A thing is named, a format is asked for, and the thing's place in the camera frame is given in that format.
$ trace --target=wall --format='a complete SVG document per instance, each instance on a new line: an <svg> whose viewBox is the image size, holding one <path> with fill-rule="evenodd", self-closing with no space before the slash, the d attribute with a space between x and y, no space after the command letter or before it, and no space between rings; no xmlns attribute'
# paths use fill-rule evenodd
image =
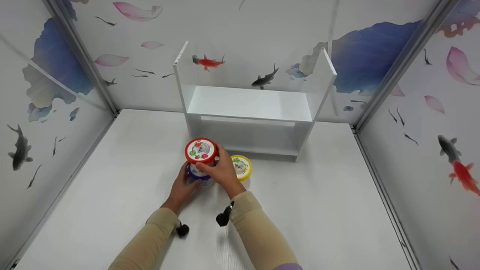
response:
<svg viewBox="0 0 480 270"><path fill-rule="evenodd" d="M109 89L122 108L181 111L169 74L186 40L198 45L198 57L225 56L224 64L204 72L205 85L251 88L276 63L280 70L266 89L295 90L328 47L337 0L71 2L74 25L103 78L114 80ZM434 2L339 2L332 36L338 116L328 102L321 120L356 120Z"/></svg>
<svg viewBox="0 0 480 270"><path fill-rule="evenodd" d="M112 118L41 1L3 0L0 34L0 269L7 268ZM58 79L72 93L43 75ZM33 159L14 170L19 135Z"/></svg>
<svg viewBox="0 0 480 270"><path fill-rule="evenodd" d="M452 158L478 166L479 12L480 0L461 0L425 46L431 65L422 51L398 83L405 96L389 96L361 133L425 270L480 268L480 191L450 179L438 139L457 138Z"/></svg>

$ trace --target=white floor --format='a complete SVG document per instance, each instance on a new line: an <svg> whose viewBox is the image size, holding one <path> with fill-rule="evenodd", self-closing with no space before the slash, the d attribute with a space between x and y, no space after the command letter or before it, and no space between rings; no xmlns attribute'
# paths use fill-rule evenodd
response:
<svg viewBox="0 0 480 270"><path fill-rule="evenodd" d="M16 270L104 270L167 197L188 142L182 113L123 110ZM305 270L409 269L350 127L316 123L297 163L251 159L247 189L284 234ZM252 269L228 204L201 190L180 219L161 269Z"/></svg>

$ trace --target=jar lid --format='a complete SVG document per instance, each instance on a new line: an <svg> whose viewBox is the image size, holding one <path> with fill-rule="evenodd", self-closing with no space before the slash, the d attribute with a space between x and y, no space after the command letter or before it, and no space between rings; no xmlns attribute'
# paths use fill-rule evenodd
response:
<svg viewBox="0 0 480 270"><path fill-rule="evenodd" d="M214 161L215 155L216 145L207 138L193 139L185 147L185 157L192 164L197 162L208 164Z"/></svg>
<svg viewBox="0 0 480 270"><path fill-rule="evenodd" d="M237 173L237 178L240 182L245 181L252 174L252 164L250 160L241 155L231 156L233 167Z"/></svg>

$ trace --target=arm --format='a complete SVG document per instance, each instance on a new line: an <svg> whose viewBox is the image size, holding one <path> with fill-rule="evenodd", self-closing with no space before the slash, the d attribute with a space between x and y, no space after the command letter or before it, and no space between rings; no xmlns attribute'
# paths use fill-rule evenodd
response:
<svg viewBox="0 0 480 270"><path fill-rule="evenodd" d="M108 270L151 270L165 248L171 232L180 224L177 213L191 194L201 184L185 184L184 163L175 179L170 196L160 209L153 212L145 226L133 237L113 260Z"/></svg>
<svg viewBox="0 0 480 270"><path fill-rule="evenodd" d="M262 210L260 203L238 181L230 155L217 144L220 160L215 167L197 163L196 167L208 173L235 201L230 215L257 270L301 270L295 254L282 233Z"/></svg>

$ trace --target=beige sleeve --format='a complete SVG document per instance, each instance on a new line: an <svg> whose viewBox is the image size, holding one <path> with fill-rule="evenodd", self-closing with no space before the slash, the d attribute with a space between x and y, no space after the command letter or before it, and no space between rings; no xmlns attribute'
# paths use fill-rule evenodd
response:
<svg viewBox="0 0 480 270"><path fill-rule="evenodd" d="M272 270L281 265L298 264L286 239L250 191L243 192L232 200L235 203L230 220L237 229L255 269Z"/></svg>
<svg viewBox="0 0 480 270"><path fill-rule="evenodd" d="M175 213L160 208L113 260L108 270L151 270L162 253L165 242L180 221Z"/></svg>

